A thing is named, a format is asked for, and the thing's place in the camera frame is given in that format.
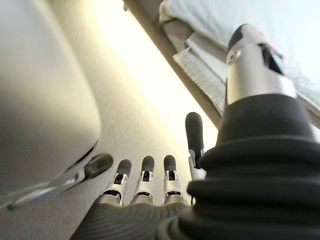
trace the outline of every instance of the gray fabric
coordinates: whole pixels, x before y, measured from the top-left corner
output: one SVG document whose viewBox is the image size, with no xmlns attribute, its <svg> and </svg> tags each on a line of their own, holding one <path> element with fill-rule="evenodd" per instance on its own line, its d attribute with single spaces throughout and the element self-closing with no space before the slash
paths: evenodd
<svg viewBox="0 0 320 240">
<path fill-rule="evenodd" d="M 183 203 L 166 206 L 140 203 L 126 207 L 94 204 L 71 239 L 152 240 L 160 222 L 186 208 L 190 206 Z"/>
<path fill-rule="evenodd" d="M 187 48 L 186 40 L 194 32 L 187 23 L 174 19 L 165 22 L 162 27 L 177 53 Z"/>
<path fill-rule="evenodd" d="M 135 5 L 151 20 L 159 20 L 159 7 L 163 0 L 123 0 L 129 8 Z"/>
</svg>

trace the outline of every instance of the robotic arm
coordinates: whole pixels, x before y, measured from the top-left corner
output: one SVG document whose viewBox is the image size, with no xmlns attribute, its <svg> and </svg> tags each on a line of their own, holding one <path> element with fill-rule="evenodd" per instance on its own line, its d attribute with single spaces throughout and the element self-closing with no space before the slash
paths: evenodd
<svg viewBox="0 0 320 240">
<path fill-rule="evenodd" d="M 214 148 L 203 151 L 200 116 L 186 117 L 192 176 L 187 191 L 196 204 L 184 201 L 174 158 L 167 156 L 169 204 L 153 205 L 147 186 L 154 165 L 148 173 L 142 167 L 131 205 L 112 205 L 103 194 L 74 239 L 320 239 L 320 146 L 282 71 L 281 55 L 245 24 L 229 42 L 227 65 L 227 105 Z M 142 197 L 148 202 L 136 202 Z"/>
</svg>

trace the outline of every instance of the robotic finger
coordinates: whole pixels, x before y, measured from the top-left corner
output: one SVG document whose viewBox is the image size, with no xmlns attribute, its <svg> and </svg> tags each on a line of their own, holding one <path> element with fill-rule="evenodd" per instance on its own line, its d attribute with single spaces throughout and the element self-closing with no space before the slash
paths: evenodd
<svg viewBox="0 0 320 240">
<path fill-rule="evenodd" d="M 113 179 L 102 194 L 103 198 L 100 198 L 101 201 L 116 206 L 124 205 L 123 199 L 127 189 L 131 166 L 132 164 L 128 159 L 124 159 L 119 163 Z"/>
<path fill-rule="evenodd" d="M 200 167 L 199 160 L 204 154 L 203 125 L 201 116 L 190 112 L 185 117 L 185 132 L 189 148 L 189 167 L 192 180 L 205 179 L 207 172 Z"/>
<path fill-rule="evenodd" d="M 176 169 L 176 160 L 173 156 L 167 155 L 163 161 L 164 165 L 164 184 L 163 184 L 163 205 L 172 203 L 186 204 L 182 193 L 178 173 Z"/>
<path fill-rule="evenodd" d="M 152 156 L 146 156 L 142 161 L 140 177 L 130 205 L 141 203 L 154 205 L 154 168 L 154 158 Z"/>
</svg>

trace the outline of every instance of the black fingertip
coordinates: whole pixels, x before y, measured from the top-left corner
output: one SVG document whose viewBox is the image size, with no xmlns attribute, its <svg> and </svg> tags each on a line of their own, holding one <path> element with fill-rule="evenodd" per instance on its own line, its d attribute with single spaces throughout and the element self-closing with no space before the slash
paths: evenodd
<svg viewBox="0 0 320 240">
<path fill-rule="evenodd" d="M 146 156 L 142 161 L 141 171 L 153 172 L 155 168 L 155 160 L 152 156 Z"/>
<path fill-rule="evenodd" d="M 130 160 L 124 159 L 119 163 L 116 172 L 118 174 L 126 174 L 129 177 L 130 172 L 131 172 L 131 166 L 132 165 L 131 165 Z"/>
<path fill-rule="evenodd" d="M 167 155 L 163 161 L 164 171 L 176 170 L 176 159 L 172 155 Z"/>
</svg>

